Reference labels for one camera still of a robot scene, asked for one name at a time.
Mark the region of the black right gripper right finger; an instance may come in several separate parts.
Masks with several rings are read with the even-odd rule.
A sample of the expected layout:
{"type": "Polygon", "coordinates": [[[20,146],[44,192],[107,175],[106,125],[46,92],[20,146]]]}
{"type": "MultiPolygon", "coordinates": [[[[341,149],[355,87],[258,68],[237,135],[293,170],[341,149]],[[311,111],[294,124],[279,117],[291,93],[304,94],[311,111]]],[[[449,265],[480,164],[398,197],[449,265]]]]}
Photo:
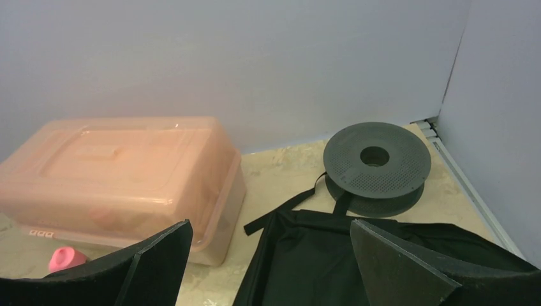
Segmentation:
{"type": "Polygon", "coordinates": [[[371,305],[539,305],[540,269],[453,224],[354,220],[371,305]]]}

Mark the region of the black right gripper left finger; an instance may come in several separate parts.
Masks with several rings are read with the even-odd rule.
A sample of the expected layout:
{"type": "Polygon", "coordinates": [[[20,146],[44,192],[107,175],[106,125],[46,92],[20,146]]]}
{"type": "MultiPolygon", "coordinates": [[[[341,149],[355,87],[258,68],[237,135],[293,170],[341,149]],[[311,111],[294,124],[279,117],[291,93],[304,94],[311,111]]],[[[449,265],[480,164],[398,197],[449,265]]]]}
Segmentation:
{"type": "Polygon", "coordinates": [[[175,305],[188,262],[188,220],[41,279],[1,279],[1,305],[175,305]]]}

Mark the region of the pink capped small bottle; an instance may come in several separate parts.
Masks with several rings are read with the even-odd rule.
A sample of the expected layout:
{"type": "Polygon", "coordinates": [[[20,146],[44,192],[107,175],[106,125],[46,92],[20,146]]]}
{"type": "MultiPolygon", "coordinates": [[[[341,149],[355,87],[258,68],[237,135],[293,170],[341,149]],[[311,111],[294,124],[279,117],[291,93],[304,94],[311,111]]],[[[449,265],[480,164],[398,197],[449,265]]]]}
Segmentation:
{"type": "Polygon", "coordinates": [[[83,265],[88,262],[88,257],[72,247],[61,247],[54,251],[49,263],[50,273],[83,265]]]}

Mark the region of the black fabric student bag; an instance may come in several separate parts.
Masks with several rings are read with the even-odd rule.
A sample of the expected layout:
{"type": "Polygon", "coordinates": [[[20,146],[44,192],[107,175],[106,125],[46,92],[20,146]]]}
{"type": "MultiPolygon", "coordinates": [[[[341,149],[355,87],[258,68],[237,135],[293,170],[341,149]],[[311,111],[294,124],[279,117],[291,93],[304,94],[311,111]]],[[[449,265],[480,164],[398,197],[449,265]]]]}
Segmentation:
{"type": "Polygon", "coordinates": [[[375,225],[399,221],[298,210],[314,193],[308,189],[245,226],[247,235],[260,231],[261,237],[235,305],[371,305],[351,224],[357,219],[375,225]]]}

